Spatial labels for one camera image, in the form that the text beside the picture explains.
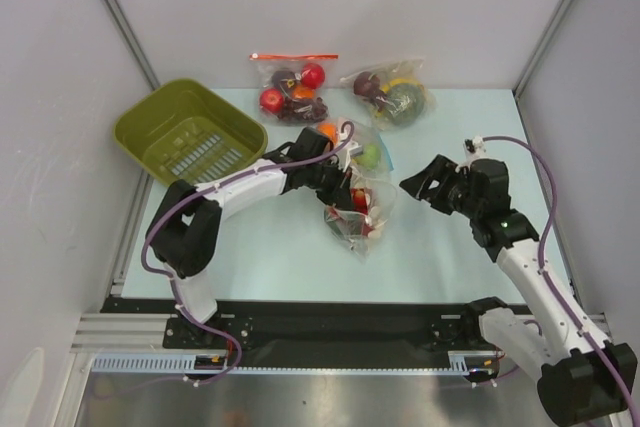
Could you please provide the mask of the aluminium frame post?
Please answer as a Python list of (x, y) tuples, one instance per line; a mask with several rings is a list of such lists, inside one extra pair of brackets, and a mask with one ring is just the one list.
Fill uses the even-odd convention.
[(519, 102), (577, 0), (559, 0), (512, 89)]
[(118, 31), (121, 40), (134, 60), (145, 83), (151, 91), (158, 89), (161, 85), (146, 52), (136, 35), (128, 16), (119, 0), (100, 0), (106, 12)]

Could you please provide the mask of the clear bag with melon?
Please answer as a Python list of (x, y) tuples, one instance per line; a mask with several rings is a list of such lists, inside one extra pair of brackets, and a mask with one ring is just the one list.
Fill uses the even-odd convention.
[(379, 130), (409, 127), (436, 109), (436, 99), (418, 78), (424, 60), (409, 58), (359, 69), (339, 84), (366, 107)]

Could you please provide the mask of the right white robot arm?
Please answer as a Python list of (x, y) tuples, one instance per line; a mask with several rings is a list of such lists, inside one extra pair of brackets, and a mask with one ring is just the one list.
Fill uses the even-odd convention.
[(506, 353), (535, 383), (540, 403), (558, 426), (623, 411), (638, 425), (631, 397), (634, 351), (613, 343), (557, 284), (537, 231), (511, 205), (509, 185), (502, 161), (470, 156), (458, 165), (442, 155), (400, 183), (433, 209), (468, 218), (475, 242), (515, 285), (541, 327), (535, 332), (500, 299), (485, 298), (469, 304), (473, 316), (461, 323), (463, 340)]

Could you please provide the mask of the blue zip citrus bag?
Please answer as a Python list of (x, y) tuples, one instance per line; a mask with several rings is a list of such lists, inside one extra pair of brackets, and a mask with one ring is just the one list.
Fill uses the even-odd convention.
[(346, 131), (350, 133), (349, 128), (343, 129), (344, 124), (349, 122), (353, 124), (351, 138), (364, 146), (364, 153), (357, 157), (350, 167), (364, 177), (389, 180), (393, 165), (376, 129), (345, 117), (330, 118), (317, 124), (315, 129), (327, 136), (332, 142), (332, 147), (336, 148), (338, 134)]

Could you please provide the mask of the olive green plastic basket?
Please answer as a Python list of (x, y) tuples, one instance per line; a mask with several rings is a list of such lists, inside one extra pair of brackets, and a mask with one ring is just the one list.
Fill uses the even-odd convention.
[(192, 79), (170, 81), (116, 121), (116, 143), (156, 181), (207, 183), (265, 152), (265, 127)]

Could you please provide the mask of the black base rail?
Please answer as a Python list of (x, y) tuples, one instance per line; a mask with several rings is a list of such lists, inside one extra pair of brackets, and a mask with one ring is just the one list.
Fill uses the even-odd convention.
[(304, 359), (362, 359), (380, 364), (385, 353), (412, 362), (440, 352), (491, 351), (471, 324), (465, 304), (222, 301), (202, 330), (169, 300), (108, 298), (104, 314), (166, 314), (161, 344), (168, 350), (220, 350), (241, 362), (286, 355)]

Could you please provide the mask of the polka dot strawberry bag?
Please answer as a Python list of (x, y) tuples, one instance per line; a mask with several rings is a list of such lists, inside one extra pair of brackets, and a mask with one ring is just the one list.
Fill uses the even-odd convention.
[(326, 206), (324, 223), (338, 242), (365, 259), (385, 232), (395, 207), (397, 189), (386, 179), (355, 176), (349, 192), (351, 206)]

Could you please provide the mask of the aluminium frame post left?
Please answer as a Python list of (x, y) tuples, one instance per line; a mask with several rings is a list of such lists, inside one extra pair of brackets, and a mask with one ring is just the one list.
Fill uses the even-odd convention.
[(106, 12), (118, 31), (121, 40), (134, 60), (145, 83), (151, 91), (158, 89), (161, 85), (146, 52), (136, 35), (128, 16), (119, 0), (100, 0)]

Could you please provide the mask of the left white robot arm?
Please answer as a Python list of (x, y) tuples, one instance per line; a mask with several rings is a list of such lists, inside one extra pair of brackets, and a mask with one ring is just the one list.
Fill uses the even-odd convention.
[(220, 335), (215, 294), (207, 277), (222, 223), (271, 197), (306, 187), (326, 206), (355, 209), (351, 194), (351, 157), (359, 149), (355, 126), (339, 128), (339, 144), (306, 127), (294, 142), (265, 154), (249, 167), (209, 183), (173, 182), (147, 230), (143, 268), (167, 277), (178, 312), (188, 319), (185, 335), (199, 347)]

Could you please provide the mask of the aluminium frame post right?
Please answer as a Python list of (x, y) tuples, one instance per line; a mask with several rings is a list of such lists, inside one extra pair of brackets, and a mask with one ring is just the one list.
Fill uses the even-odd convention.
[(519, 102), (577, 0), (559, 0), (512, 89)]

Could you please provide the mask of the red zip fruit bag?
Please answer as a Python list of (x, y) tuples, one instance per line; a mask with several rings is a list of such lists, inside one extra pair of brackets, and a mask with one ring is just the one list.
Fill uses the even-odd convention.
[(256, 106), (263, 119), (282, 125), (313, 125), (329, 117), (323, 95), (335, 53), (270, 54), (254, 52), (249, 61), (260, 79)]

